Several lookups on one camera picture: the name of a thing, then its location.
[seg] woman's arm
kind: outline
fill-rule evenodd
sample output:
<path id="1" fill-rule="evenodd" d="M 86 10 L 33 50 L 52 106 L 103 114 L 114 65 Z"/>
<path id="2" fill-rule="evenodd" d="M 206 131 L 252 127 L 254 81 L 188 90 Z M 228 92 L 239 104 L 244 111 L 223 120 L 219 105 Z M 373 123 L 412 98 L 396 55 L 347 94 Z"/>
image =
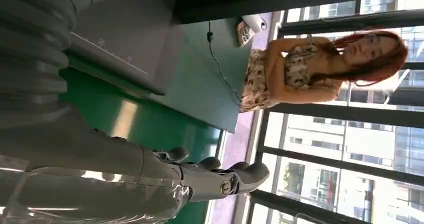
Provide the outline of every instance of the woman's arm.
<path id="1" fill-rule="evenodd" d="M 286 88 L 274 99 L 276 102 L 293 104 L 329 102 L 337 98 L 339 90 L 336 87 Z"/>
<path id="2" fill-rule="evenodd" d="M 271 98 L 277 103 L 318 103 L 335 100 L 341 89 L 341 81 L 335 80 L 331 87 L 309 87 L 307 89 L 296 89 L 284 85 L 284 67 L 285 58 L 277 58 L 274 71 L 266 81 L 267 87 L 271 93 Z"/>
<path id="3" fill-rule="evenodd" d="M 277 59 L 281 57 L 281 52 L 290 52 L 297 46 L 308 45 L 311 42 L 325 44 L 331 42 L 326 37 L 310 38 L 279 38 L 271 41 L 266 49 L 265 78 L 268 80 L 273 72 Z"/>

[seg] sleeveless dress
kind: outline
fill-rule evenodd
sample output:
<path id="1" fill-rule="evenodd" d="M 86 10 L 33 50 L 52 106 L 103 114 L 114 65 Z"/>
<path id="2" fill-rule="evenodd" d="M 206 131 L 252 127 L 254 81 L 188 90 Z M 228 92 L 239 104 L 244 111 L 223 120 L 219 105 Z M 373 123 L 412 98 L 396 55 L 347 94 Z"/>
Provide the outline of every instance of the sleeveless dress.
<path id="1" fill-rule="evenodd" d="M 309 44 L 297 46 L 285 59 L 285 85 L 295 88 L 308 88 L 308 60 L 317 52 L 317 46 L 308 37 Z M 271 94 L 265 82 L 264 50 L 252 49 L 248 59 L 246 78 L 240 112 L 250 112 L 270 108 L 277 103 L 271 101 Z"/>

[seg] black cable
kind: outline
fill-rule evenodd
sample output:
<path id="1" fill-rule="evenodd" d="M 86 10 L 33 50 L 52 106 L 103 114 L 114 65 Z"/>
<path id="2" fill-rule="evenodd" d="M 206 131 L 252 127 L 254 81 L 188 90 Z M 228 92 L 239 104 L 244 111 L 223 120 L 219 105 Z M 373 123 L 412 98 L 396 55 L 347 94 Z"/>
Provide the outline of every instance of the black cable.
<path id="1" fill-rule="evenodd" d="M 211 32 L 211 26 L 210 26 L 210 24 L 211 24 L 211 22 L 209 21 L 209 32 L 207 33 L 207 40 L 208 40 L 208 42 L 209 42 L 209 51 L 210 51 L 210 54 L 212 55 L 212 58 L 215 60 L 215 62 L 218 64 L 218 67 L 219 67 L 219 74 L 221 75 L 221 78 L 224 80 L 224 82 L 226 83 L 226 85 L 234 92 L 234 94 L 235 94 L 235 96 L 236 96 L 236 98 L 237 98 L 237 100 L 239 101 L 239 103 L 236 103 L 238 106 L 241 106 L 241 101 L 242 101 L 242 99 L 239 97 L 239 95 L 237 94 L 237 90 L 235 89 L 235 88 L 233 88 L 229 83 L 228 83 L 228 81 L 227 81 L 227 79 L 226 79 L 226 77 L 224 76 L 224 74 L 223 74 L 223 69 L 222 69 L 222 66 L 221 66 L 221 63 L 218 61 L 218 59 L 215 57 L 215 55 L 214 55 L 214 52 L 212 51 L 212 40 L 213 40 L 213 34 L 214 33 L 212 33 Z"/>

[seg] pink floor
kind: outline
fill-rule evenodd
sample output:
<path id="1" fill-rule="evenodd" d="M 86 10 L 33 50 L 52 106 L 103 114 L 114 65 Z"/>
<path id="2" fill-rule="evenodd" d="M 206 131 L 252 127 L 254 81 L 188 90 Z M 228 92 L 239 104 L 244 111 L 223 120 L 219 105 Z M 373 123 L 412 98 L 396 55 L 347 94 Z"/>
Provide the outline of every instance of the pink floor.
<path id="1" fill-rule="evenodd" d="M 227 169 L 237 162 L 246 160 L 253 112 L 238 115 L 235 133 L 228 136 L 222 167 Z M 236 196 L 217 200 L 213 208 L 211 224 L 231 224 L 234 215 Z"/>
<path id="2" fill-rule="evenodd" d="M 267 22 L 268 27 L 270 27 L 272 13 L 262 13 L 260 15 Z M 265 50 L 268 44 L 269 32 L 267 29 L 256 33 L 253 37 L 252 49 Z M 224 169 L 231 167 L 237 162 L 246 160 L 252 119 L 253 112 L 238 115 L 235 133 L 229 135 L 225 144 L 224 159 L 221 160 Z M 236 196 L 230 196 L 216 201 L 212 211 L 211 224 L 232 224 L 235 205 Z"/>

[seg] green surface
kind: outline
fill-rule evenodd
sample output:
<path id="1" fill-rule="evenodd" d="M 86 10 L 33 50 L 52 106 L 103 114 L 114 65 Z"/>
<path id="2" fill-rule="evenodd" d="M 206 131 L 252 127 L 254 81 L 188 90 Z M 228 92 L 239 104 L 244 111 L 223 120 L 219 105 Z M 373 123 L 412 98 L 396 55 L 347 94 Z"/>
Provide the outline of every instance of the green surface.
<path id="1" fill-rule="evenodd" d="M 238 19 L 212 21 L 212 47 L 223 74 L 241 96 L 252 43 L 238 47 Z M 222 80 L 207 41 L 208 22 L 186 24 L 184 44 L 172 85 L 165 96 L 150 97 L 175 110 L 203 120 L 214 127 L 234 132 L 239 113 L 233 91 Z"/>
<path id="2" fill-rule="evenodd" d="M 83 60 L 71 57 L 70 62 L 75 64 Z M 128 133 L 129 141 L 151 149 L 183 146 L 190 151 L 191 161 L 200 161 L 215 154 L 218 129 L 152 101 L 134 98 L 120 88 L 74 68 L 63 70 L 60 74 L 68 81 L 68 92 L 60 98 L 79 108 L 92 128 L 111 135 L 123 103 L 131 102 L 137 109 Z M 191 203 L 169 223 L 202 224 L 206 211 L 206 202 Z"/>

